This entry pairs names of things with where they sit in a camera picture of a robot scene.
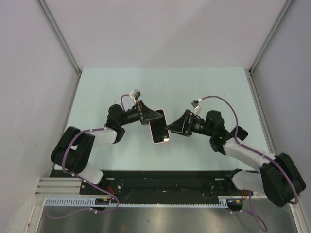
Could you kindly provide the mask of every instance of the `metal floor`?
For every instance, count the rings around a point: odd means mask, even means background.
[[[296,233],[289,206],[279,208],[267,199],[252,200],[270,233]],[[77,207],[45,207],[51,216],[63,216]],[[250,210],[249,203],[244,209]],[[88,210],[65,219],[43,214],[38,233],[260,233],[254,218],[218,208],[119,208],[108,214]]]

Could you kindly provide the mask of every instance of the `wall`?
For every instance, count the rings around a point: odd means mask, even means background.
[[[249,68],[285,0],[47,0],[83,68]]]
[[[77,76],[35,0],[2,1],[0,31],[0,232],[5,232],[51,166]],[[28,211],[29,200],[24,204]],[[12,230],[20,232],[17,225]]]
[[[255,70],[255,83],[277,150],[305,179],[301,194],[311,220],[311,1],[297,0]]]

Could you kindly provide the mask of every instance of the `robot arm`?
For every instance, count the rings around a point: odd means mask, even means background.
[[[194,107],[195,112],[201,110],[199,105]],[[228,132],[224,124],[224,119],[218,111],[209,111],[206,120],[203,120],[191,110],[186,110],[178,120],[168,125],[167,129],[187,137],[192,133],[209,136],[210,145],[215,152],[236,158],[256,171],[253,173],[241,169],[234,170],[230,178],[236,188],[263,193],[279,207],[290,202],[297,193],[306,188],[305,182],[288,155],[270,154],[246,145],[242,141],[248,133],[243,128],[239,126],[232,132]]]
[[[135,104],[133,108],[124,111],[121,106],[112,105],[108,110],[107,122],[103,128],[81,131],[75,127],[68,127],[53,150],[51,161],[61,166],[64,172],[70,171],[93,184],[98,184],[103,173],[88,163],[92,148],[120,142],[125,134],[123,125],[136,121],[147,125],[151,120],[163,117],[162,114],[151,110],[138,100],[139,91],[132,91],[130,97]]]

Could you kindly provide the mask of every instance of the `smartphone screen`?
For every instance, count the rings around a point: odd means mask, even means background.
[[[155,144],[168,142],[170,140],[169,131],[165,129],[166,127],[166,118],[164,115],[164,111],[162,109],[156,110],[157,113],[163,115],[161,119],[154,120],[149,123],[152,140]]]

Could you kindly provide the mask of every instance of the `smartphone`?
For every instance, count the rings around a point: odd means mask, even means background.
[[[162,114],[163,117],[149,123],[152,140],[155,144],[168,142],[170,140],[170,133],[165,129],[167,123],[164,111],[163,109],[158,109],[156,112]]]

